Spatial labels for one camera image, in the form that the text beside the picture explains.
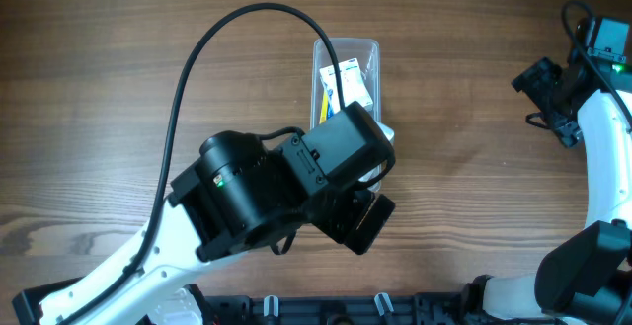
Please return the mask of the blue yellow lozenge box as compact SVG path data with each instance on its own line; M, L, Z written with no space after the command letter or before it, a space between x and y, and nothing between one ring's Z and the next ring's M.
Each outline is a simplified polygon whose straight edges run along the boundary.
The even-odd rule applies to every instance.
M321 109L319 113L319 123L325 122L330 117L331 115L330 110L331 110L331 107L330 107L328 90L324 89L323 95L322 95Z

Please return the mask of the white blue medicine box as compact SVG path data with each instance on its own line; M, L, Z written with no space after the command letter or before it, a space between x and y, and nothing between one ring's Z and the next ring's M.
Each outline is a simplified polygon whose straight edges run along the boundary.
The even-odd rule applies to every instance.
M342 79L342 91L345 105L358 102L367 111L373 108L373 99L370 97L361 75L359 61L351 58L339 63ZM337 91L337 80L334 66L330 65L319 70L324 92L328 98L328 116L332 116L340 110L340 102Z

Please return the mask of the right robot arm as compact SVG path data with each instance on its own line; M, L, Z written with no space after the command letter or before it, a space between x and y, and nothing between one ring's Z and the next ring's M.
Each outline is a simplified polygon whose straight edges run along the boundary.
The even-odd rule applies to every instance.
M547 254L536 273L482 276L462 296L464 315L497 324L628 324L631 321L631 68L629 24L588 15L568 30L561 68L542 58L513 81L537 106L541 127L567 147L583 143L584 229Z

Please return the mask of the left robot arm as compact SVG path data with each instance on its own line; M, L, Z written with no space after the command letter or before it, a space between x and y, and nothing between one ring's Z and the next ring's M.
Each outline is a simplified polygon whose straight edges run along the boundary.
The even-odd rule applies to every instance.
M369 172L385 175L394 149L378 123L350 104L309 131L224 131L174 179L158 218L85 277L21 291L22 324L134 324L201 275L251 250L287 251L305 224L364 254L394 209Z

